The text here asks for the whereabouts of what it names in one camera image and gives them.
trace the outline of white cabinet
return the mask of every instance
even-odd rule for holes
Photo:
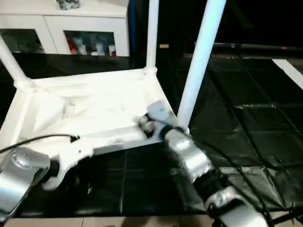
[[[58,53],[70,54],[68,31],[88,32],[88,35],[112,35],[117,56],[129,56],[127,18],[45,16]],[[104,45],[108,53],[108,44]]]
[[[81,0],[80,8],[61,10],[56,0],[0,0],[0,33],[34,40],[45,53],[71,54],[73,46],[79,49],[73,54],[106,55],[111,49],[129,56],[128,2]],[[15,51],[14,38],[4,40]]]
[[[41,15],[0,15],[0,32],[10,49],[15,48],[12,39],[16,39],[15,42],[18,42],[17,39],[24,40],[27,38],[32,39],[28,43],[35,43],[37,42],[35,37],[37,37],[45,53],[57,53],[44,17]]]

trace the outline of glass cabinet door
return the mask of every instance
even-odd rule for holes
[[[116,56],[113,32],[63,31],[71,54]]]
[[[0,29],[12,53],[45,53],[34,29]]]

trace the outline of black floor tile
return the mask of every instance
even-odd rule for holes
[[[16,92],[16,88],[14,87],[13,82],[0,82],[0,97],[1,97],[0,127],[4,122],[11,101],[14,98],[15,92]]]
[[[240,62],[236,58],[211,58],[208,62],[208,67],[212,70],[244,70]]]
[[[168,159],[168,148],[164,143],[157,143],[127,150],[126,169],[170,169],[176,167]]]
[[[281,69],[275,70],[249,70],[252,78],[261,86],[287,85],[293,86],[294,82]]]
[[[275,108],[239,108],[235,110],[250,131],[290,130],[292,126]]]
[[[191,58],[169,59],[170,65],[176,70],[188,70]]]
[[[239,122],[228,108],[208,106],[194,113],[189,124],[190,130],[209,132],[237,131],[239,126]]]
[[[157,78],[171,108],[177,113],[183,92],[183,87],[178,84],[178,76],[172,69],[163,69],[158,71]]]
[[[272,102],[280,105],[303,104],[302,90],[296,85],[293,86],[269,86],[262,88]]]
[[[288,209],[296,209],[303,206],[303,167],[292,166],[283,168],[275,174],[277,189],[286,203]]]
[[[258,87],[254,86],[225,86],[224,92],[233,106],[267,104],[269,100]]]
[[[173,178],[131,177],[124,182],[123,215],[169,215],[184,212]]]
[[[224,86],[255,86],[254,80],[244,71],[220,70],[218,80]]]
[[[125,167],[125,150],[110,152],[103,155],[94,156],[86,163],[91,168],[102,169],[124,169]]]
[[[241,59],[248,70],[276,70],[277,65],[271,59]]]
[[[293,125],[298,129],[303,129],[303,106],[282,108],[286,116],[290,119]]]
[[[270,178],[275,178],[277,172],[273,169],[265,171],[264,167],[244,167],[243,172],[256,187],[258,194],[263,198],[264,203],[270,210],[284,210],[284,203],[279,197],[279,193],[272,186]],[[236,185],[245,195],[254,201],[259,209],[263,210],[258,198],[252,192],[240,173],[234,168],[221,168],[223,173],[228,174],[229,180]]]
[[[200,130],[191,130],[195,141],[204,142],[214,146],[225,153],[233,162],[240,166],[260,166],[253,147],[249,144],[245,134],[241,131],[229,133],[209,133]],[[206,146],[207,154],[216,166],[224,167],[231,164],[221,154]]]
[[[273,166],[303,164],[303,144],[293,131],[253,132],[252,139],[262,158]]]

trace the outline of white strip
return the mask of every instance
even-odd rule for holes
[[[286,59],[273,59],[289,77],[303,90],[303,75]]]

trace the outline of black tiled floor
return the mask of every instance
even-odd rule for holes
[[[168,149],[164,143],[143,146],[127,151],[126,169],[170,169],[176,164],[167,158]]]
[[[253,132],[252,138],[262,158],[272,165],[303,164],[303,144],[294,131]]]
[[[283,108],[286,116],[298,129],[303,129],[303,106]]]
[[[239,129],[239,122],[228,108],[206,106],[197,112],[190,121],[191,130],[231,132]]]
[[[249,131],[292,129],[287,119],[276,108],[239,108],[236,112]]]
[[[123,215],[184,213],[182,201],[171,176],[128,178],[130,179],[124,182]]]
[[[228,156],[241,166],[259,166],[260,162],[253,147],[241,131],[229,133],[209,133],[200,130],[191,130],[193,138],[201,142],[210,144]],[[231,166],[221,154],[206,147],[207,153],[216,166]]]
[[[145,59],[16,56],[31,78],[145,66]],[[177,112],[190,59],[162,58],[165,57],[159,55],[157,59],[157,77]],[[7,106],[0,112],[0,122],[3,122],[15,88],[2,66],[0,74],[1,101]],[[211,59],[194,108],[190,124],[194,139],[210,143],[238,165],[249,167],[251,176],[255,176],[254,183],[263,192],[271,210],[285,210],[285,207],[279,199],[273,199],[277,190],[274,183],[264,180],[266,173],[262,171],[265,167],[270,177],[276,179],[277,188],[286,200],[286,208],[291,208],[293,200],[295,207],[303,206],[300,177],[303,146],[300,134],[295,131],[303,129],[302,97],[298,86],[270,60]],[[237,119],[241,119],[244,128]],[[163,144],[154,144],[84,160],[76,172],[69,173],[66,182],[57,190],[46,192],[38,187],[32,191],[17,216],[167,215],[199,212],[186,207],[183,199],[187,195],[180,194],[176,185],[176,178],[182,176],[179,176],[178,165],[167,157],[167,151]],[[217,166],[230,166],[211,148],[207,148],[207,151]],[[288,170],[294,180],[285,176]],[[242,189],[247,188],[239,176],[238,183]],[[285,187],[288,184],[292,186],[290,190]]]

